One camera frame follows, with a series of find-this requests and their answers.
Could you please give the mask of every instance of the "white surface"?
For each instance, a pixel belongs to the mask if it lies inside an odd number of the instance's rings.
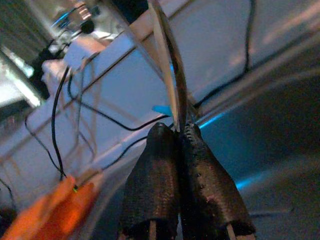
[[[69,46],[63,59],[74,71],[79,70],[83,59],[90,59],[105,48],[91,36],[79,36]]]
[[[312,17],[297,18],[301,15],[309,16],[310,11],[313,13]],[[319,21],[319,14],[314,12],[319,11],[319,1],[316,0],[306,0],[303,3],[297,0],[257,1],[252,33],[253,64],[310,31],[310,26],[317,25]],[[194,0],[171,19],[170,24],[184,63],[187,86],[196,100],[242,71],[248,13],[248,0]],[[292,22],[294,24],[290,27],[283,28]],[[277,32],[275,38],[269,37],[275,29],[283,30]],[[152,36],[144,43],[156,58]],[[132,42],[125,34],[117,37],[85,68],[84,86],[92,81],[92,75],[97,77],[112,67],[132,47]],[[74,78],[74,93],[79,80],[80,74]],[[62,95],[60,106],[69,101],[66,85]],[[44,125],[37,134],[56,160],[51,127],[48,124],[53,98],[50,97],[29,117],[28,124],[33,130]],[[153,105],[168,103],[164,84],[136,50],[89,88],[83,95],[83,100],[131,127],[156,117],[157,114],[152,112]],[[73,103],[67,107],[65,113],[74,119],[76,109],[77,105]],[[132,134],[82,108],[80,129],[96,151],[92,164],[92,156],[83,142],[66,158],[74,143],[74,129],[74,124],[64,114],[57,115],[57,144],[66,172],[74,175],[87,167],[103,166],[112,162],[129,143],[144,136],[148,130]],[[29,136],[24,126],[1,144],[0,154],[0,177],[8,178],[20,208],[30,204],[57,183],[59,173],[50,163],[47,153]]]
[[[6,76],[0,73],[0,108],[7,104],[24,99],[24,96]]]

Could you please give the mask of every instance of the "metal surface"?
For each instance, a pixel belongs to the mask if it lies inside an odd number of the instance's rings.
[[[187,85],[183,62],[169,20],[157,0],[148,0],[160,67],[173,115],[174,127],[183,133],[187,118]]]
[[[319,78],[291,82],[261,93],[201,129],[210,149],[235,180],[254,217],[258,239],[317,239],[319,93]],[[121,175],[125,179],[131,168],[120,168],[110,179]],[[106,196],[108,200],[96,215],[101,222],[93,223],[91,239],[112,240],[117,231],[117,226],[106,226],[106,221],[118,221],[123,188],[112,194],[110,189],[111,185],[101,195],[101,201]]]

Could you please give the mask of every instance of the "cable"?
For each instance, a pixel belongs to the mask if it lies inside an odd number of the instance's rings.
[[[139,138],[138,140],[135,140],[133,143],[131,143],[129,146],[127,146],[127,147],[125,148],[125,150],[117,157],[116,160],[114,160],[112,163],[104,166],[103,168],[101,168],[101,170],[104,171],[104,170],[108,169],[109,167],[111,167],[112,165],[116,164],[116,163],[126,154],[126,152],[127,152],[133,145],[136,145],[137,143],[139,143],[139,142],[141,142],[141,141],[143,141],[143,140],[145,140],[145,139],[147,139],[147,136],[144,136],[144,137]]]
[[[82,140],[87,144],[92,156],[94,157],[95,156],[95,151],[92,148],[92,146],[89,144],[89,141],[86,139],[85,135],[83,135],[83,133],[81,131],[79,131],[79,135],[82,138]]]
[[[10,198],[11,198],[12,208],[13,208],[14,210],[17,210],[16,202],[15,202],[15,199],[14,199],[14,195],[12,194],[11,188],[10,188],[9,185],[6,184],[5,181],[3,181],[1,178],[0,178],[0,183],[2,183],[2,184],[8,189],[9,194],[10,194]]]
[[[55,38],[55,41],[57,41],[65,32],[67,32],[68,29],[64,29],[60,34]]]
[[[154,118],[154,119],[152,119],[152,120],[150,120],[150,121],[148,121],[148,122],[146,122],[146,123],[144,123],[144,124],[142,124],[142,125],[140,125],[140,126],[138,126],[138,127],[133,127],[133,128],[132,128],[132,127],[126,126],[126,125],[124,125],[123,123],[119,122],[118,120],[116,120],[116,119],[112,118],[111,116],[105,114],[104,112],[102,112],[102,111],[94,108],[93,106],[90,106],[89,104],[84,103],[83,101],[80,101],[76,96],[73,96],[72,93],[71,93],[71,83],[72,83],[72,80],[73,80],[73,78],[71,77],[70,80],[69,80],[69,82],[68,82],[68,86],[67,86],[68,95],[69,95],[69,97],[70,97],[72,100],[76,101],[78,104],[80,104],[80,105],[83,106],[84,108],[89,109],[89,110],[91,110],[91,111],[99,114],[100,116],[108,119],[109,121],[113,122],[114,124],[117,124],[118,126],[120,126],[121,128],[123,128],[123,129],[125,129],[125,130],[127,130],[127,131],[135,132],[135,131],[138,131],[138,130],[143,129],[144,127],[146,127],[146,126],[148,126],[148,125],[150,125],[150,124],[152,124],[152,123],[154,123],[154,122],[156,122],[156,121],[159,121],[159,120],[161,120],[161,119],[169,118],[169,116],[163,115],[163,116],[159,116],[159,117],[157,117],[157,118]]]
[[[139,138],[138,140],[136,140],[136,141],[134,141],[133,143],[131,143],[129,146],[127,146],[127,147],[125,148],[125,150],[124,150],[112,163],[110,163],[110,164],[102,167],[102,168],[101,168],[101,171],[103,172],[103,171],[107,170],[108,168],[110,168],[112,165],[116,164],[116,163],[127,153],[127,151],[128,151],[132,146],[136,145],[137,143],[139,143],[139,142],[141,142],[141,141],[143,141],[143,140],[145,140],[145,139],[147,139],[147,136],[141,137],[141,138]],[[83,186],[87,181],[89,181],[90,179],[92,179],[94,176],[100,174],[101,171],[96,171],[96,172],[93,173],[91,176],[87,177],[87,178],[81,183],[81,185]]]
[[[228,81],[227,83],[219,86],[218,88],[215,88],[211,90],[206,96],[204,96],[199,102],[197,102],[194,107],[197,109],[199,108],[205,101],[210,99],[213,95],[216,95],[218,92],[220,92],[222,89],[225,87],[239,81],[250,69],[250,42],[251,42],[251,35],[252,35],[252,27],[254,23],[254,16],[256,12],[256,0],[250,0],[250,12],[249,12],[249,17],[248,17],[248,22],[246,26],[246,32],[245,32],[245,44],[244,44],[244,49],[245,49],[245,63],[243,67],[242,73]]]
[[[54,162],[54,160],[53,160],[53,158],[52,158],[52,156],[51,156],[51,154],[50,154],[49,149],[48,149],[48,148],[44,145],[44,143],[37,137],[37,135],[30,130],[30,128],[29,128],[28,125],[27,125],[27,121],[28,121],[28,116],[26,116],[25,119],[24,119],[24,126],[25,126],[25,128],[26,128],[27,131],[30,133],[30,135],[31,135],[32,137],[34,137],[34,139],[35,139],[35,140],[43,147],[43,149],[48,153],[48,156],[49,156],[49,158],[50,158],[53,166],[60,172],[60,168],[59,168],[59,167],[56,165],[56,163]]]
[[[256,12],[256,1],[250,0],[250,13],[248,17],[248,22],[246,26],[245,33],[245,63],[243,68],[243,73],[247,73],[250,67],[250,41],[251,41],[251,33],[254,24],[254,17]]]
[[[54,97],[54,102],[53,102],[53,107],[52,107],[52,115],[51,115],[52,143],[53,143],[53,147],[54,147],[54,150],[55,150],[55,153],[56,153],[56,157],[58,158],[58,161],[59,161],[60,181],[63,180],[64,176],[66,177],[66,174],[64,172],[64,165],[63,165],[63,162],[62,162],[62,159],[61,159],[60,151],[59,151],[59,148],[58,148],[58,145],[57,145],[57,140],[56,140],[56,110],[57,110],[59,95],[60,95],[62,87],[63,87],[63,85],[65,83],[65,80],[66,80],[68,72],[69,72],[69,67],[67,66],[65,71],[64,71],[63,77],[62,77],[62,79],[60,81],[59,87],[58,87],[58,89],[56,91],[55,97]]]

